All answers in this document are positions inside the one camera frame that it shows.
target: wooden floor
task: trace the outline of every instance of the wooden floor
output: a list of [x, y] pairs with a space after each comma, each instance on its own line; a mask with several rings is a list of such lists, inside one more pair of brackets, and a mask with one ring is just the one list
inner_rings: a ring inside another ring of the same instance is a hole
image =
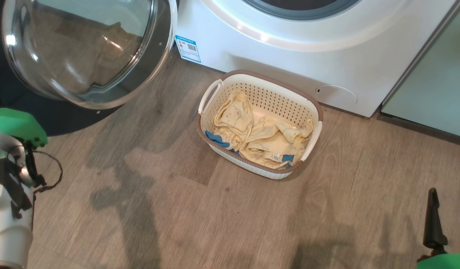
[[415, 268], [431, 187], [460, 252], [459, 145], [324, 108], [305, 167], [265, 179], [201, 141], [197, 105], [220, 73], [172, 55], [115, 114], [50, 139], [64, 180], [37, 196], [29, 268]]

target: yellow clothing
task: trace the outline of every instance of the yellow clothing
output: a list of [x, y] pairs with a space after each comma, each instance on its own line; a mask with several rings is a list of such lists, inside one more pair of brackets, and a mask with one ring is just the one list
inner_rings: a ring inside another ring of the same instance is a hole
[[232, 92], [216, 113], [214, 124], [218, 127], [215, 135], [230, 143], [226, 149], [240, 150], [253, 127], [253, 109], [247, 95], [240, 90]]
[[285, 168], [293, 161], [283, 161], [284, 155], [297, 162], [305, 151], [312, 133], [312, 121], [299, 129], [290, 121], [267, 114], [254, 123], [252, 105], [242, 91], [232, 92], [214, 119], [215, 135], [230, 143], [226, 149], [239, 151], [242, 157], [273, 169]]

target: qr code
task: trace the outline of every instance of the qr code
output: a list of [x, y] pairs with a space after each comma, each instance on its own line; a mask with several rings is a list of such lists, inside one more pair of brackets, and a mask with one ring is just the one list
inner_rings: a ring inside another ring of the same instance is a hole
[[197, 47], [196, 47], [196, 46], [193, 46], [193, 45], [190, 45], [190, 44], [187, 44], [187, 45], [188, 45], [188, 49], [189, 49], [189, 50], [197, 51]]

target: clothing tag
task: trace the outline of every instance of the clothing tag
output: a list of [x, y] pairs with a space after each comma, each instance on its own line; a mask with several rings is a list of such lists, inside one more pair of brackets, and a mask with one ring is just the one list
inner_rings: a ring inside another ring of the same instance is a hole
[[278, 162], [279, 158], [280, 158], [280, 154], [276, 153], [276, 152], [273, 152], [273, 155], [271, 156], [271, 159], [274, 160], [275, 162]]
[[178, 51], [180, 51], [180, 56], [182, 58], [201, 63], [197, 43], [195, 41], [176, 35], [175, 42], [177, 42]]

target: plastic laundry basket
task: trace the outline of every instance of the plastic laundry basket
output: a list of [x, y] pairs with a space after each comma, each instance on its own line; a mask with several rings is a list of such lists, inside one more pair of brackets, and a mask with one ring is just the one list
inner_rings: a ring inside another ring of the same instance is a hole
[[[204, 134], [205, 131], [215, 133], [213, 119], [218, 109], [228, 99], [230, 92], [237, 90], [245, 92], [254, 112], [273, 114], [291, 121], [299, 128], [304, 127], [307, 120], [311, 119], [313, 131], [308, 145], [301, 159], [293, 161], [293, 167], [283, 170], [264, 167], [226, 150]], [[270, 179], [283, 179], [298, 169], [315, 147], [322, 128], [322, 110], [320, 104], [312, 97], [294, 87], [253, 72], [237, 70], [223, 75], [220, 80], [208, 87], [198, 108], [197, 123], [201, 138], [225, 159], [255, 174]]]

